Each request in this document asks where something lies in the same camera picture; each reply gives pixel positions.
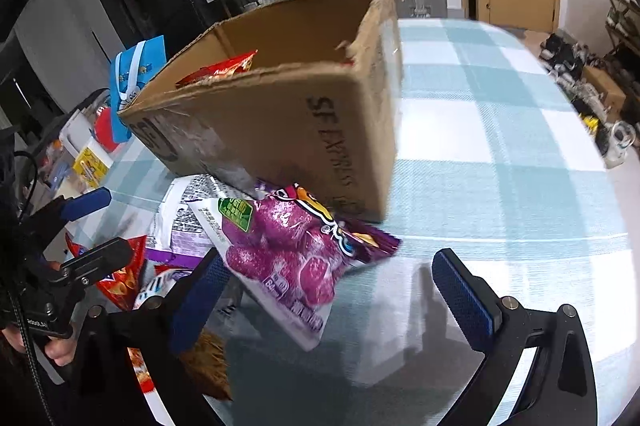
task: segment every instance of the blue gift bag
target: blue gift bag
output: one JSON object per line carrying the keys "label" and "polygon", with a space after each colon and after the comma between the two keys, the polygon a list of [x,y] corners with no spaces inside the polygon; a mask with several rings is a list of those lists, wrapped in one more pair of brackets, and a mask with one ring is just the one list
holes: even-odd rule
{"label": "blue gift bag", "polygon": [[119,110],[128,106],[165,64],[164,36],[140,41],[136,46],[119,53],[113,60],[110,91],[114,142],[126,142],[131,137],[131,130],[118,117]]}

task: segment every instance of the small cardboard box on floor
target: small cardboard box on floor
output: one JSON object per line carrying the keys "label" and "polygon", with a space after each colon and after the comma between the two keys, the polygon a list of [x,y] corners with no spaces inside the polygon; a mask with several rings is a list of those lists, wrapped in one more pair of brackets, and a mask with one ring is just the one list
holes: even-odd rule
{"label": "small cardboard box on floor", "polygon": [[[380,220],[396,157],[402,57],[394,0],[284,0],[212,26],[119,112],[178,175],[297,182]],[[177,89],[258,50],[252,69]]]}

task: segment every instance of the red round object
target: red round object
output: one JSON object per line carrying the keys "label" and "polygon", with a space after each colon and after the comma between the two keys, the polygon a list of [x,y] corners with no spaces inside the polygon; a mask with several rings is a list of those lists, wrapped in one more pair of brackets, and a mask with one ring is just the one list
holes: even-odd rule
{"label": "red round object", "polygon": [[111,153],[118,147],[113,141],[113,129],[111,129],[111,107],[105,107],[94,123],[95,138],[100,145]]}

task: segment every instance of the red chip bag inside box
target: red chip bag inside box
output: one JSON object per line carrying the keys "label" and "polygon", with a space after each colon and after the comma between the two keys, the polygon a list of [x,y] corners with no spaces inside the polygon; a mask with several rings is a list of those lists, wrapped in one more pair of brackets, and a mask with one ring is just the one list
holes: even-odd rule
{"label": "red chip bag inside box", "polygon": [[193,72],[187,77],[180,79],[177,83],[175,83],[175,87],[182,88],[183,86],[204,79],[222,79],[225,77],[231,77],[235,73],[247,72],[249,69],[251,69],[251,64],[254,60],[255,54],[257,53],[257,50],[253,50],[252,52],[242,54],[241,56],[232,57],[231,59],[217,62],[216,64],[212,64],[211,66],[205,66],[204,68],[199,69],[197,72]]}
{"label": "red chip bag inside box", "polygon": [[[80,256],[87,252],[86,247],[82,247],[73,243],[68,233],[65,234],[66,246],[74,257]],[[98,281],[95,285],[100,291],[107,296],[119,309],[130,311],[133,307],[133,301],[138,294],[138,281],[140,279],[140,271],[144,262],[146,236],[137,238],[129,238],[127,240],[133,256],[131,262],[125,268],[117,270],[109,274],[107,277]]]}

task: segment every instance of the green label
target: green label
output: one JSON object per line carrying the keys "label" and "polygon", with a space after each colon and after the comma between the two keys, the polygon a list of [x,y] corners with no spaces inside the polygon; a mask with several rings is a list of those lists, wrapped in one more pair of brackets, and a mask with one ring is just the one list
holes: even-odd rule
{"label": "green label", "polygon": [[249,230],[254,207],[246,200],[220,199],[218,200],[218,210],[244,232]]}

